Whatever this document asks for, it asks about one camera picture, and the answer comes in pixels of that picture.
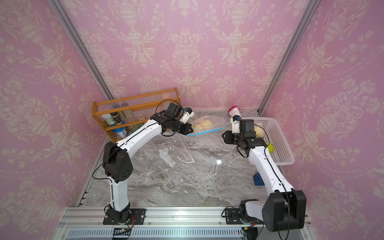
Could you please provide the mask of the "clear zip-top bag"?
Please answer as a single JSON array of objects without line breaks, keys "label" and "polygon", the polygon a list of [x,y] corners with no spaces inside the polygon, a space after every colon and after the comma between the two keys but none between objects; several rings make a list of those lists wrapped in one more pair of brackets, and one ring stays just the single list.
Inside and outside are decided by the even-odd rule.
[{"label": "clear zip-top bag", "polygon": [[191,124],[194,131],[188,134],[188,136],[192,137],[221,131],[226,128],[226,122],[224,118],[213,115],[198,118],[192,121]]},{"label": "clear zip-top bag", "polygon": [[162,170],[180,168],[195,162],[186,141],[177,135],[156,136],[145,144],[142,154],[147,164]]}]

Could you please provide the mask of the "green pear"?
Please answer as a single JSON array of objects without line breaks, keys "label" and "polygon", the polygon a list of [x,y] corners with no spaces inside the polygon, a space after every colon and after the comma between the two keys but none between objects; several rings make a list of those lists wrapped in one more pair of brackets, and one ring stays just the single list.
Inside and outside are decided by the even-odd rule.
[{"label": "green pear", "polygon": [[271,143],[267,143],[267,148],[269,149],[270,153],[273,153],[275,150],[274,146]]}]

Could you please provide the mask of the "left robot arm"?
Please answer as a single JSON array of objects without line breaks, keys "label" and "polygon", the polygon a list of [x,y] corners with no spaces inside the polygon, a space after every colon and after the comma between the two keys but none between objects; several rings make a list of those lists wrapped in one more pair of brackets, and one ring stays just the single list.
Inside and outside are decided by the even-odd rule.
[{"label": "left robot arm", "polygon": [[193,128],[188,123],[194,116],[191,108],[182,108],[170,103],[166,110],[155,113],[137,131],[117,143],[109,142],[104,148],[102,167],[110,181],[110,203],[106,207],[104,225],[119,224],[133,226],[134,214],[128,198],[128,178],[134,171],[131,158],[152,138],[171,131],[173,134],[188,135]]}]

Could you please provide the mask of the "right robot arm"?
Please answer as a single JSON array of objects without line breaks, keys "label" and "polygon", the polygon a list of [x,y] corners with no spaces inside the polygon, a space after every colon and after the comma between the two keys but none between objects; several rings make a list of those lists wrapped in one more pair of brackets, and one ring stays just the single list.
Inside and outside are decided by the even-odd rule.
[{"label": "right robot arm", "polygon": [[268,193],[265,203],[242,200],[239,205],[241,220],[244,223],[260,220],[270,232],[302,229],[307,205],[304,192],[295,190],[283,176],[266,141],[256,135],[253,120],[234,116],[231,124],[232,130],[222,135],[225,144],[235,145],[240,155],[256,166]]}]

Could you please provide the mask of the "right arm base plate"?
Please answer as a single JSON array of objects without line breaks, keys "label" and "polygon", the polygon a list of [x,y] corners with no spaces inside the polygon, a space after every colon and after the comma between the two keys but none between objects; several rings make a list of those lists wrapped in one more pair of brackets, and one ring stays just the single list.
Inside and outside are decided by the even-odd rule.
[{"label": "right arm base plate", "polygon": [[241,213],[238,207],[233,206],[227,206],[224,208],[224,210],[221,213],[221,217],[225,219],[227,225],[249,225],[249,226],[256,226],[256,225],[263,225],[264,222],[256,219],[256,218],[250,218],[247,219],[245,217],[241,217]]}]

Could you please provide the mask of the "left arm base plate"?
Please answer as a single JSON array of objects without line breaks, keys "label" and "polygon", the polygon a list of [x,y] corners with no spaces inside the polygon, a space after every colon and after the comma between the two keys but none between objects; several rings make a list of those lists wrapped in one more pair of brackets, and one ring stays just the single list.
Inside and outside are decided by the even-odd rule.
[{"label": "left arm base plate", "polygon": [[128,209],[121,213],[107,209],[103,225],[141,226],[146,218],[146,209]]}]

